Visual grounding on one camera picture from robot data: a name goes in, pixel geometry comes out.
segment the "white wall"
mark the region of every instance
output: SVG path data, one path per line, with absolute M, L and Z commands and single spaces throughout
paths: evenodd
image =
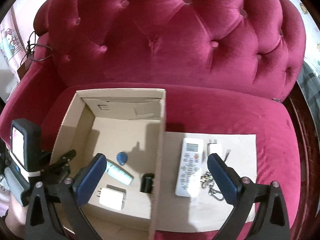
M 34 30 L 33 20 L 35 19 L 36 13 L 45 1 L 46 0 L 16 0 L 13 4 L 18 30 L 25 46 L 27 45 L 30 34 Z
M 5 102 L 13 87 L 18 83 L 15 76 L 11 73 L 7 63 L 0 52 L 0 97 Z

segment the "silver screw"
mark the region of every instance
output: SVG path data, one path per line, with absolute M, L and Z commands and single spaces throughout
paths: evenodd
M 277 182 L 277 181 L 273 181 L 273 182 L 272 182 L 272 185 L 273 185 L 274 187 L 279 187 L 279 186 L 280 186 L 279 182 Z
M 64 180 L 64 183 L 65 184 L 70 184 L 72 182 L 72 178 L 70 178 L 70 177 L 67 177 L 65 180 Z
M 243 177 L 241 180 L 242 180 L 242 182 L 244 184 L 249 184 L 250 183 L 250 179 L 248 177 Z
M 42 185 L 43 185 L 43 183 L 42 183 L 41 181 L 39 181 L 39 182 L 36 183 L 36 187 L 37 187 L 37 188 L 42 187 Z

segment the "red velvet sofa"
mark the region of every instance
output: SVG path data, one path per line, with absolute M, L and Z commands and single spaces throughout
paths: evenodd
M 47 0 L 34 28 L 53 54 L 32 63 L 5 106 L 7 144 L 11 120 L 24 117 L 52 149 L 76 90 L 165 88 L 167 131 L 257 134 L 257 182 L 280 182 L 293 224 L 300 160 L 281 101 L 300 71 L 305 30 L 288 0 Z M 35 58 L 50 53 L 37 47 Z M 155 239 L 215 234 L 157 231 Z

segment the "sofa armrest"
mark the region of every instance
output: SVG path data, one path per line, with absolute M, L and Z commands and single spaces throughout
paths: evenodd
M 36 49 L 35 57 L 41 57 L 46 53 Z M 55 100 L 66 88 L 52 62 L 52 57 L 33 62 L 0 115 L 0 137 L 7 146 L 10 145 L 12 120 L 26 118 L 41 125 Z

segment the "white remote control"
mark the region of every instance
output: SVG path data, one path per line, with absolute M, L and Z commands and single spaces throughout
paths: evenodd
M 183 139 L 176 185 L 177 196 L 196 197 L 199 195 L 203 143 L 203 139 Z

